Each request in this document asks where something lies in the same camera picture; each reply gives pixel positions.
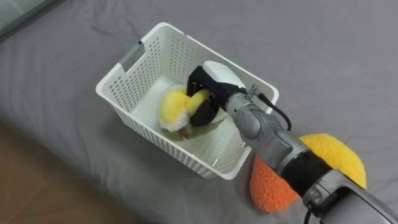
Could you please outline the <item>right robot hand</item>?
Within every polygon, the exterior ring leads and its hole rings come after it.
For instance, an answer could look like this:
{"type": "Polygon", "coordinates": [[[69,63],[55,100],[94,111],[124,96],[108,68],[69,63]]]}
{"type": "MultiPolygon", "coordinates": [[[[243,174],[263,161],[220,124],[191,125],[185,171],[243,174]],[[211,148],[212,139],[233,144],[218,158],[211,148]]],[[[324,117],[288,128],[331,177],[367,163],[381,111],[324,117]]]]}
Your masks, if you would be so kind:
{"type": "Polygon", "coordinates": [[[190,118],[190,124],[203,127],[217,120],[217,116],[225,109],[230,96],[236,93],[247,93],[246,87],[238,76],[226,65],[207,60],[197,66],[189,75],[187,95],[193,97],[199,91],[207,90],[210,95],[200,103],[190,118]]]}

